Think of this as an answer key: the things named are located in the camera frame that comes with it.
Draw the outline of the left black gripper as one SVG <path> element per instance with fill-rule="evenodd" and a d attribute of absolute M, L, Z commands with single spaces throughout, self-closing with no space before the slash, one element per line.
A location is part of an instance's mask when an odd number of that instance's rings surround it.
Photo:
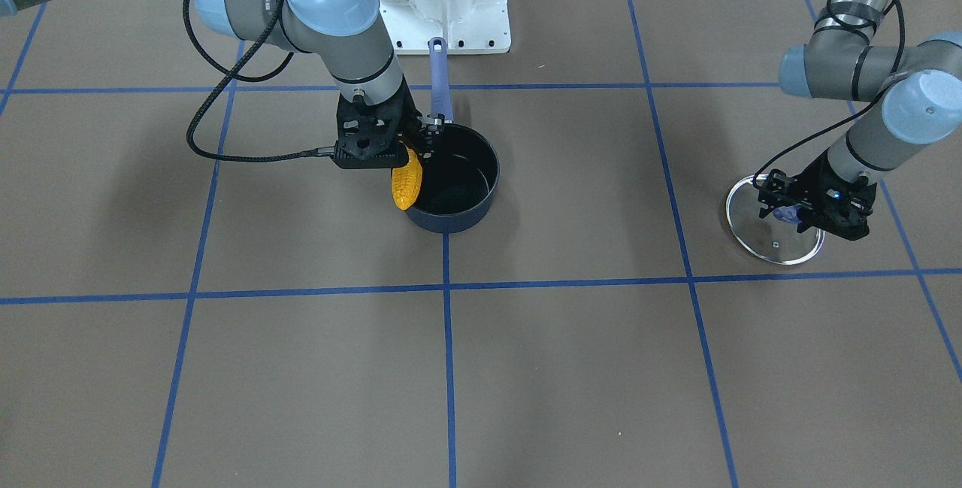
<path fill-rule="evenodd" d="M 757 200 L 764 206 L 759 217 L 775 213 L 777 208 L 794 208 L 790 221 L 797 225 L 798 234 L 817 228 L 858 241 L 870 233 L 868 219 L 873 214 L 877 185 L 868 184 L 865 177 L 846 182 L 831 168 L 827 152 L 796 176 L 770 170 L 756 189 L 760 193 Z"/>

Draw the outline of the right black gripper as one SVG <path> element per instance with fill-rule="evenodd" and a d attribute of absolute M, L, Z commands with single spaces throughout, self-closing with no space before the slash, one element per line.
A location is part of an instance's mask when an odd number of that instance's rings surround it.
<path fill-rule="evenodd" d="M 408 84 L 381 104 L 339 98 L 332 160 L 342 169 L 392 169 L 432 159 L 442 147 L 446 124 L 416 107 Z"/>

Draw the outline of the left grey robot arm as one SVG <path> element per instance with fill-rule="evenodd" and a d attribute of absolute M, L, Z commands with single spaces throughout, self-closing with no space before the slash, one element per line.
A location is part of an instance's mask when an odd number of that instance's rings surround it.
<path fill-rule="evenodd" d="M 773 215 L 798 233 L 866 237 L 880 180 L 959 128 L 960 33 L 939 33 L 914 47 L 873 46 L 889 11 L 904 18 L 900 0 L 827 0 L 809 42 L 785 53 L 785 93 L 866 107 L 801 173 L 763 166 L 766 179 L 752 181 L 760 217 Z"/>

